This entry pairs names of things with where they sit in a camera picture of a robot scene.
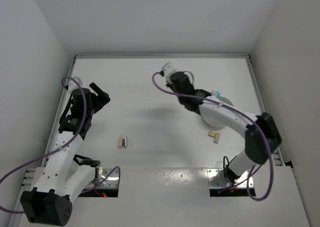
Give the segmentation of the blue highlighter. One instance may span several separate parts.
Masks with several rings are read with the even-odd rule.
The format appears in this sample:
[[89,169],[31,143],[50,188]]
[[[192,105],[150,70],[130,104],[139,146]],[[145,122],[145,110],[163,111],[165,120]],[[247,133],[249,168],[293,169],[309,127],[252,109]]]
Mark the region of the blue highlighter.
[[221,95],[221,93],[220,93],[219,91],[217,91],[217,92],[215,93],[215,97],[216,97],[217,99],[220,98],[220,95]]

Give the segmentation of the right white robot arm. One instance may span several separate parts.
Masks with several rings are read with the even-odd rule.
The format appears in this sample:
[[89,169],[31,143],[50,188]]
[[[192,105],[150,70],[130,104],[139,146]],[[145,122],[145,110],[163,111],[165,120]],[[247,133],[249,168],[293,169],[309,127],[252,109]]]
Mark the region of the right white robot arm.
[[260,115],[244,111],[232,111],[231,105],[216,98],[204,89],[195,89],[189,77],[182,71],[162,70],[160,74],[166,80],[166,86],[178,94],[178,101],[187,110],[204,118],[209,118],[236,131],[244,138],[244,150],[236,155],[220,174],[224,185],[234,184],[246,170],[254,165],[263,165],[269,159],[265,142],[273,153],[282,143],[281,135],[273,117],[263,112]]

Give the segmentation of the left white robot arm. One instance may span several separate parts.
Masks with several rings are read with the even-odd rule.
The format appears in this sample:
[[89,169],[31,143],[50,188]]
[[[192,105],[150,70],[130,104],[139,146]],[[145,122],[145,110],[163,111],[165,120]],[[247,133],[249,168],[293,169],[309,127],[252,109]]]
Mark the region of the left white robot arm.
[[82,158],[73,174],[76,152],[92,125],[94,114],[110,102],[109,95],[94,82],[79,90],[69,85],[67,105],[59,119],[54,151],[32,189],[25,190],[20,203],[32,224],[65,226],[70,220],[73,203],[83,189],[103,174],[101,162]]

